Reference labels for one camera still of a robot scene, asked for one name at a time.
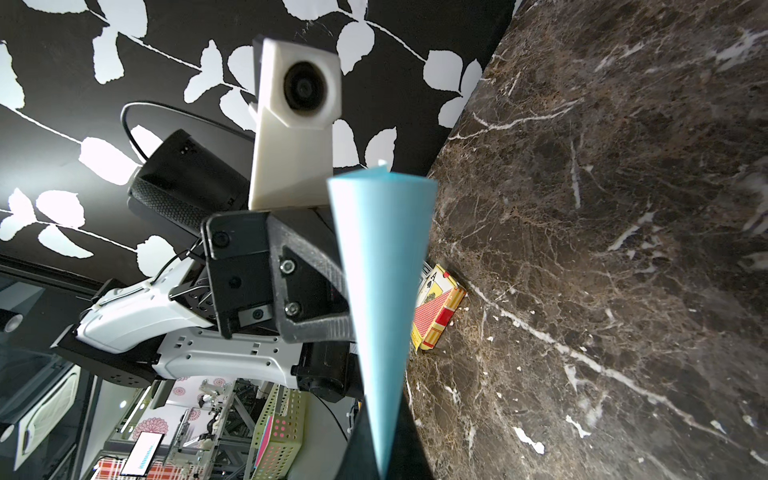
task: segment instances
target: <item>black textured grip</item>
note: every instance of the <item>black textured grip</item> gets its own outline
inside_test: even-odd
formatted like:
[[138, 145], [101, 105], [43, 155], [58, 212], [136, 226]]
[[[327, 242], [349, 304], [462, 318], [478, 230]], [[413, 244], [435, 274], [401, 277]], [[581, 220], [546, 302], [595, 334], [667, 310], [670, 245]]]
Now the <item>black textured grip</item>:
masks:
[[145, 207], [184, 228], [189, 233], [200, 236], [200, 224], [208, 217], [208, 214], [201, 209], [178, 200], [141, 177], [134, 179], [130, 195]]

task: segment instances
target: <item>monitor screen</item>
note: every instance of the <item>monitor screen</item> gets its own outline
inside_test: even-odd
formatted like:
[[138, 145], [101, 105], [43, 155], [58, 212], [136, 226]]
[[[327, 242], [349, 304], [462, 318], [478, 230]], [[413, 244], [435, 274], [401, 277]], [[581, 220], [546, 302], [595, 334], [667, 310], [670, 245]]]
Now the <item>monitor screen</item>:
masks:
[[142, 432], [136, 440], [136, 444], [125, 461], [120, 475], [130, 475], [135, 477], [145, 477], [152, 466], [152, 458], [157, 451], [162, 433]]

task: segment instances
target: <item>black wall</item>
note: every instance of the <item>black wall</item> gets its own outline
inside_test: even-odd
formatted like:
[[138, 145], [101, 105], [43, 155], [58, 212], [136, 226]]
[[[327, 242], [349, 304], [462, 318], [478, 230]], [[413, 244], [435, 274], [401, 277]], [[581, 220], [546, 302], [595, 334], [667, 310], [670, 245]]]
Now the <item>black wall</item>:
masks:
[[[106, 25], [97, 16], [104, 14], [101, 6], [105, 3], [88, 0], [93, 12], [65, 14], [40, 12], [22, 0], [2, 3], [0, 40], [12, 56], [25, 105], [17, 110], [0, 106], [0, 209], [8, 210], [6, 199], [16, 188], [33, 204], [47, 190], [73, 192], [84, 209], [86, 221], [81, 230], [135, 249], [154, 232], [127, 210], [127, 186], [111, 184], [94, 174], [78, 161], [81, 147], [77, 143], [18, 113], [75, 140], [103, 139], [134, 161], [137, 157], [118, 121], [121, 106], [128, 101], [162, 101], [235, 124], [219, 107], [229, 87], [220, 84], [187, 104], [184, 89], [198, 71], [125, 35], [119, 35], [116, 44], [124, 76], [105, 84], [97, 82], [92, 42]], [[348, 12], [351, 9], [344, 0], [339, 7]], [[509, 0], [372, 0], [366, 20], [387, 28], [423, 58], [431, 50], [455, 52], [463, 69], [475, 59], [481, 66], [488, 63], [513, 8], [514, 2]], [[147, 34], [141, 39], [145, 44], [200, 65], [200, 54], [213, 39], [223, 57], [224, 82], [235, 85], [237, 80], [227, 68], [227, 59], [256, 35], [335, 51], [339, 33], [352, 21], [338, 12], [315, 21], [299, 20], [280, 0], [147, 2], [146, 9]], [[426, 174], [450, 130], [438, 124], [440, 108], [457, 94], [431, 88], [423, 79], [421, 60], [392, 36], [377, 28], [374, 32], [372, 51], [343, 79], [343, 119], [354, 132], [361, 162], [370, 139], [383, 129], [396, 127], [393, 170]], [[253, 99], [248, 94], [244, 97]], [[184, 128], [237, 170], [250, 172], [251, 146], [239, 138], [163, 111], [135, 108], [131, 115], [132, 125], [141, 124], [160, 138]], [[51, 221], [40, 211], [35, 215], [38, 221]], [[0, 219], [7, 216], [0, 213]], [[147, 276], [137, 268], [136, 253], [71, 228], [60, 230], [93, 256], [81, 259], [56, 253], [38, 240], [44, 228], [41, 223], [23, 228], [12, 240], [0, 242], [0, 253], [98, 281], [117, 277], [134, 283]], [[174, 247], [179, 251], [186, 246]]]

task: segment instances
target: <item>leaf wallpaper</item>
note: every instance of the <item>leaf wallpaper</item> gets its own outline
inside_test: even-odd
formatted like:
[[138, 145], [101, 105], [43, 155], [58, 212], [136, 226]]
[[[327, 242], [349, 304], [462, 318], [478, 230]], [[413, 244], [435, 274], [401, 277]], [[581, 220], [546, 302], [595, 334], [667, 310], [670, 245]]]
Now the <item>leaf wallpaper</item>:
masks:
[[[8, 0], [0, 17], [0, 253], [134, 283], [186, 248], [126, 207], [141, 157], [120, 109], [162, 101], [254, 131], [257, 35], [338, 53], [335, 168], [426, 174], [514, 8], [499, 0]], [[150, 108], [132, 110], [130, 124], [147, 154], [183, 128], [250, 176], [247, 142]]]

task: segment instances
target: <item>camera lens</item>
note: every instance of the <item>camera lens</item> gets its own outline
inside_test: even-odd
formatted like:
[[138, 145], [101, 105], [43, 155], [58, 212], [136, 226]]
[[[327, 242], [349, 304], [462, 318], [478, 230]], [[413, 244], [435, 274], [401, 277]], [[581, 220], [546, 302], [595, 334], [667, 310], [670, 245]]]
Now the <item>camera lens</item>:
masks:
[[316, 110], [326, 98], [322, 75], [307, 61], [297, 63], [288, 70], [283, 87], [286, 101], [293, 110]]

